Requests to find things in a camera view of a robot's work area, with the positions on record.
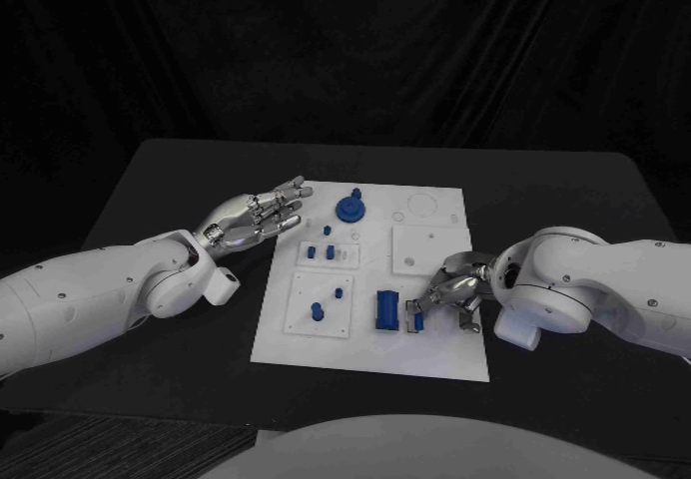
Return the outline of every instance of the robotic hand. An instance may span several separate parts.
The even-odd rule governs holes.
[[[483,298],[503,306],[493,332],[533,350],[541,330],[584,332],[598,322],[619,337],[691,355],[691,246],[640,240],[608,244],[575,228],[546,228],[497,257],[450,256],[425,296],[408,312],[435,304],[460,311],[460,327],[479,331],[471,312]]]
[[[239,282],[216,260],[300,224],[293,212],[313,194],[303,181],[223,202],[192,233],[56,257],[0,279],[0,379],[91,349],[150,315],[179,314],[202,296],[225,304]]]

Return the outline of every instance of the dark table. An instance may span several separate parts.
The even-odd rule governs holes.
[[[500,252],[554,225],[610,242],[675,241],[634,165],[614,153],[155,140],[137,152],[83,249],[194,228],[225,199],[295,174],[463,188],[482,251]],[[528,352],[493,336],[497,306],[486,305],[489,383],[249,363],[272,251],[269,240],[222,260],[243,284],[225,306],[202,299],[180,316],[150,319],[86,353],[20,372],[0,390],[0,407],[278,430],[349,416],[438,414],[610,454],[691,459],[679,440],[691,429],[689,366],[594,323],[584,334],[544,333]]]

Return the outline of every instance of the white platform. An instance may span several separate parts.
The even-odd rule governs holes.
[[[306,186],[314,196],[300,211],[303,223],[278,236],[252,362],[489,381],[482,334],[458,328],[448,307],[427,315],[421,333],[405,331],[405,300],[422,294],[444,258],[471,249],[460,190],[323,182]],[[336,203],[353,188],[362,191],[365,216],[346,224]],[[316,256],[307,265],[310,244],[321,246],[317,254],[329,244],[347,251],[356,245],[356,267],[350,253],[344,259],[343,254],[333,260]],[[350,286],[336,299],[334,286],[347,277]],[[398,292],[398,331],[373,327],[376,291],[385,289]],[[323,321],[311,320],[313,302],[323,305]]]

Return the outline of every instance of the white board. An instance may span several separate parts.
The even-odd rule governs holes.
[[[304,200],[300,210],[303,223],[278,236],[252,362],[489,381],[482,334],[458,328],[457,317],[448,307],[437,308],[425,316],[421,333],[405,331],[404,303],[424,293],[430,276],[394,274],[392,270],[394,226],[428,227],[425,234],[434,233],[434,239],[438,229],[454,229],[453,232],[441,232],[444,241],[458,240],[451,253],[471,249],[461,191],[324,182],[306,182],[306,186],[314,188],[314,196]],[[359,222],[346,224],[336,216],[336,204],[353,188],[362,192],[365,215]],[[329,236],[324,236],[324,226],[331,227]],[[306,265],[307,244],[357,245],[356,268],[334,267],[327,260]],[[448,256],[447,242],[443,247],[430,250],[414,250],[408,244],[402,247],[405,254],[415,254],[419,265],[427,268],[432,263],[440,267]],[[300,285],[294,288],[298,272],[352,277],[347,328],[334,327],[333,335],[285,332],[288,325],[295,328],[295,315],[303,319],[308,317],[310,312],[298,309],[320,302],[319,297],[326,297],[333,287],[331,284],[324,286],[314,298],[300,300],[301,306],[288,313],[290,304],[297,304],[294,292],[304,292]],[[385,289],[398,292],[398,331],[373,327],[376,291]],[[323,324],[329,320],[330,309],[324,305]],[[346,322],[339,312],[333,310],[331,313],[337,321]],[[308,326],[314,327],[307,321],[304,327]],[[346,334],[339,336],[336,331],[342,329]]]

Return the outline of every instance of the blue component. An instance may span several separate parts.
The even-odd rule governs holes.
[[[313,320],[321,321],[324,319],[324,310],[321,309],[321,305],[316,302],[313,303]]]
[[[363,217],[362,192],[359,188],[352,190],[349,197],[344,197],[336,205],[336,216],[344,223],[356,223]]]
[[[421,312],[417,312],[414,314],[412,323],[414,323],[414,330],[424,331],[424,318],[421,316]]]
[[[398,293],[376,292],[376,329],[398,331]]]

